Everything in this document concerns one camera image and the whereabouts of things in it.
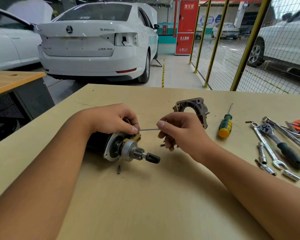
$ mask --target parked car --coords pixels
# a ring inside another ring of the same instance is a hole
[[[257,67],[264,60],[300,69],[300,10],[286,13],[281,22],[260,29],[247,64]]]
[[[39,62],[34,25],[0,9],[0,70]]]
[[[202,26],[201,24],[197,24],[197,28],[195,30],[195,37],[201,38],[201,34],[202,34]]]
[[[156,10],[148,4],[103,2],[76,6],[37,25],[39,57],[57,79],[105,78],[146,83],[158,56]]]
[[[218,32],[220,24],[217,24],[213,29],[211,33],[211,37],[215,38]],[[223,29],[221,33],[221,38],[233,38],[236,40],[239,37],[239,28],[236,28],[233,23],[223,23]]]

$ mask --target car jack stand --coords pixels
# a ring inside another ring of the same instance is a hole
[[[155,58],[155,60],[159,63],[159,65],[162,67],[161,63]]]

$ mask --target workbench surface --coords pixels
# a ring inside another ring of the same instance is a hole
[[[44,72],[0,71],[0,93],[45,76]]]
[[[268,116],[284,125],[300,119],[300,95],[88,84],[0,142],[0,194],[81,109],[123,102],[135,111],[141,128],[148,129],[156,128],[176,101],[196,97],[204,98],[210,112],[208,135],[253,165],[259,139],[245,121],[260,123]],[[231,103],[232,133],[221,140],[217,130]],[[158,131],[141,134],[139,146],[160,156],[161,162],[111,163],[86,152],[58,240],[271,239],[209,170],[179,148],[169,152],[160,147]],[[293,142],[284,141],[300,152]]]

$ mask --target car tire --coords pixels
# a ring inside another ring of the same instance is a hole
[[[140,83],[146,83],[149,81],[149,77],[150,77],[150,56],[149,56],[149,52],[147,52],[147,58],[145,60],[144,72],[141,76],[138,77],[138,81]]]
[[[157,59],[158,58],[158,49],[159,49],[159,42],[157,44],[157,53],[154,55],[153,59]]]
[[[265,45],[262,40],[257,39],[254,43],[251,53],[248,57],[247,65],[250,67],[258,67],[264,63],[263,54],[265,51]]]

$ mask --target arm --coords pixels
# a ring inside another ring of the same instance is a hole
[[[300,240],[300,188],[217,145],[193,113],[168,114],[157,126],[166,148],[177,144],[207,167],[274,239]]]
[[[89,108],[70,117],[0,196],[0,239],[55,239],[90,135],[97,131],[135,134],[136,128],[140,128],[137,117],[124,104]]]

